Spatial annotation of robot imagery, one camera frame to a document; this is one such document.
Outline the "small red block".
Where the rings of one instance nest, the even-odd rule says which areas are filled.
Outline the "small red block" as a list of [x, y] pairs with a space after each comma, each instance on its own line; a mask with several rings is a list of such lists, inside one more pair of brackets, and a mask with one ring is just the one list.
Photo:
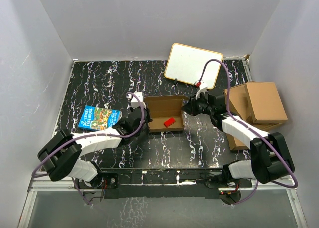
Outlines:
[[164, 122], [164, 126], [166, 128], [169, 128], [172, 125], [174, 125], [175, 123], [176, 123], [176, 120], [175, 120], [175, 118], [172, 117], [172, 118], [168, 119], [166, 122]]

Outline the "blue treehouse book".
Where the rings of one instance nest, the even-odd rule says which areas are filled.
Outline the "blue treehouse book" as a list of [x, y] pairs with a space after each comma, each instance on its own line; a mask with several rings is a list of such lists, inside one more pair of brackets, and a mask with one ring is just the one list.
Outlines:
[[87, 131], [102, 131], [114, 126], [122, 117], [120, 110], [86, 105], [78, 128]]

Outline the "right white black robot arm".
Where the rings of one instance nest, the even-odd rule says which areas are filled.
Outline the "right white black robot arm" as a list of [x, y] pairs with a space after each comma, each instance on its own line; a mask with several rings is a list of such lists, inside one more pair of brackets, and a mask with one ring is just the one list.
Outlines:
[[250, 160], [223, 166], [218, 176], [220, 182], [229, 187], [235, 186], [240, 179], [279, 184], [279, 178], [290, 175], [294, 181], [291, 187], [297, 187], [295, 167], [284, 137], [278, 132], [259, 130], [232, 113], [228, 94], [214, 96], [201, 92], [191, 96], [182, 110], [191, 116], [208, 115], [216, 128], [241, 141], [250, 150]]

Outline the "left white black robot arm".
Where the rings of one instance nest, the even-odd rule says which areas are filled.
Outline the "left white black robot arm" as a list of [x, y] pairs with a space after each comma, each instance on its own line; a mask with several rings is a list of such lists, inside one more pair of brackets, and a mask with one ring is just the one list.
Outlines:
[[127, 117], [103, 131], [72, 134], [61, 130], [39, 151], [39, 167], [44, 168], [52, 182], [71, 177], [83, 180], [92, 188], [100, 187], [103, 182], [101, 170], [92, 161], [80, 157], [131, 143], [149, 121], [149, 109], [142, 106], [131, 109]]

